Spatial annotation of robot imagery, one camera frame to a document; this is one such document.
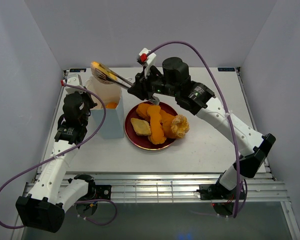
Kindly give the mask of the pale leaf bread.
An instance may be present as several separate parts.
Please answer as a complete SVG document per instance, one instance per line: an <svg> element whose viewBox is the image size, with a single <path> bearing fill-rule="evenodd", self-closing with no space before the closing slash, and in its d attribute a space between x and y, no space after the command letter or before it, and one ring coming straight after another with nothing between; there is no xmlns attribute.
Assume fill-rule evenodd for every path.
<svg viewBox="0 0 300 240"><path fill-rule="evenodd" d="M138 118L131 118L130 122L134 129L134 132L138 136L151 136L152 131L150 124L146 120L138 119Z"/></svg>

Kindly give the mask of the large glazed ring bread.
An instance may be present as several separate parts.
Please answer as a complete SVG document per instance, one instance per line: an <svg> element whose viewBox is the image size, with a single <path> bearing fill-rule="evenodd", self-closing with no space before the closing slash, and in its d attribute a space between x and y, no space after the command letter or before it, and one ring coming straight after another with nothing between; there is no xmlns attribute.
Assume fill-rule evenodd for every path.
<svg viewBox="0 0 300 240"><path fill-rule="evenodd" d="M105 107L107 109L116 109L118 106L118 103L117 102L109 102Z"/></svg>

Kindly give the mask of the light blue paper bag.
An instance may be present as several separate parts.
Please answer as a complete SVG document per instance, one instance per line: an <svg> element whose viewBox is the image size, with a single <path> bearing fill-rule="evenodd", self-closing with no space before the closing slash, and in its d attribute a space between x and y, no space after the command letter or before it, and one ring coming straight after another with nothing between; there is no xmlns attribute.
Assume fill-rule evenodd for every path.
<svg viewBox="0 0 300 240"><path fill-rule="evenodd" d="M95 123L99 125L104 116L103 105L106 106L110 102L118 103L116 109L106 108L105 120L98 131L103 139L119 139L124 137L124 107L122 89L115 84L103 84L93 76L85 81L88 90L95 93L99 98L92 97L97 106L91 110L91 116Z"/></svg>

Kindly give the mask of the sugared oval bread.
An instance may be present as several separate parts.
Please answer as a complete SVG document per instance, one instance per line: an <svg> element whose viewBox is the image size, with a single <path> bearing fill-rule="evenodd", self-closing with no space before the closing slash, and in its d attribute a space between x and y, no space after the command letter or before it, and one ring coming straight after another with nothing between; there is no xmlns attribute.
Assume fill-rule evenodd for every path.
<svg viewBox="0 0 300 240"><path fill-rule="evenodd" d="M103 84L109 85L117 82L117 77L102 63L92 61L90 63L90 70L93 77Z"/></svg>

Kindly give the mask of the metal tongs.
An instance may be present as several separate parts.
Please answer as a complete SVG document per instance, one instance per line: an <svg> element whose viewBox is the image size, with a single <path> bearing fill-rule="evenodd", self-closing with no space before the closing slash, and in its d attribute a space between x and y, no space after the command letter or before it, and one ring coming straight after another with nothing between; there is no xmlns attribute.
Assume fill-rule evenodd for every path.
<svg viewBox="0 0 300 240"><path fill-rule="evenodd" d="M91 70L91 73L102 84L115 84L126 90L133 86L130 81L100 63Z"/></svg>

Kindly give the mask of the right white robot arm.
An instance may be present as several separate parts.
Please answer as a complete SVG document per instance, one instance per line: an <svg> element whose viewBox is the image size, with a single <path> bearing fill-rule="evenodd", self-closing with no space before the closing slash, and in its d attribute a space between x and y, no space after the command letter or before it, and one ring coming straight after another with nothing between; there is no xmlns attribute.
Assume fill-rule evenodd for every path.
<svg viewBox="0 0 300 240"><path fill-rule="evenodd" d="M189 66L179 57L165 59L162 71L155 66L144 66L128 93L140 100L150 100L154 94L173 97L181 108L210 124L233 143L238 160L214 185L222 199L234 193L238 182L256 175L276 141L272 134L261 134L226 111L225 104L211 89L191 79Z"/></svg>

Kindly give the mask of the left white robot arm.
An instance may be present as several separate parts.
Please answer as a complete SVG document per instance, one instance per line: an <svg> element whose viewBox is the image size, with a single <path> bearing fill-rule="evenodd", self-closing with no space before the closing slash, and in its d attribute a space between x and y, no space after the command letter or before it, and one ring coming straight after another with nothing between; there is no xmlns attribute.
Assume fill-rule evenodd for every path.
<svg viewBox="0 0 300 240"><path fill-rule="evenodd" d="M59 193L67 168L79 150L77 145L87 134L90 110L95 106L87 92L75 91L65 96L62 107L64 120L57 127L52 160L45 163L27 196L20 196L15 204L26 227L55 233L63 224L70 201L80 197L90 200L96 195L96 187L82 179L75 180L63 193Z"/></svg>

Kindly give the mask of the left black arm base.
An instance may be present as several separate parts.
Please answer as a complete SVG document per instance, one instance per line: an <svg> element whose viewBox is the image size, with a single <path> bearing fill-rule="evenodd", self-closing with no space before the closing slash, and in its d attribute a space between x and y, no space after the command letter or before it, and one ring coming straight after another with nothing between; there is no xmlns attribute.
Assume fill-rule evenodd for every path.
<svg viewBox="0 0 300 240"><path fill-rule="evenodd" d="M88 188L88 192L86 195L81 197L79 201L87 201L93 199L103 199L110 200L111 199L111 185L94 185ZM93 201L92 203L81 203L75 206L75 209L79 215L84 217L92 216L98 208L98 203Z"/></svg>

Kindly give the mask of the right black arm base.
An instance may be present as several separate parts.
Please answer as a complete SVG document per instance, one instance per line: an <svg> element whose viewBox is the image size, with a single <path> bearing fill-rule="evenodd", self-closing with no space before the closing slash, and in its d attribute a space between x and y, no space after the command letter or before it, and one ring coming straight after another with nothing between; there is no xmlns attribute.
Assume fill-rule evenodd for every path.
<svg viewBox="0 0 300 240"><path fill-rule="evenodd" d="M213 202L212 207L217 215L231 217L235 210L236 190L218 188L215 184L200 184L196 190L202 201Z"/></svg>

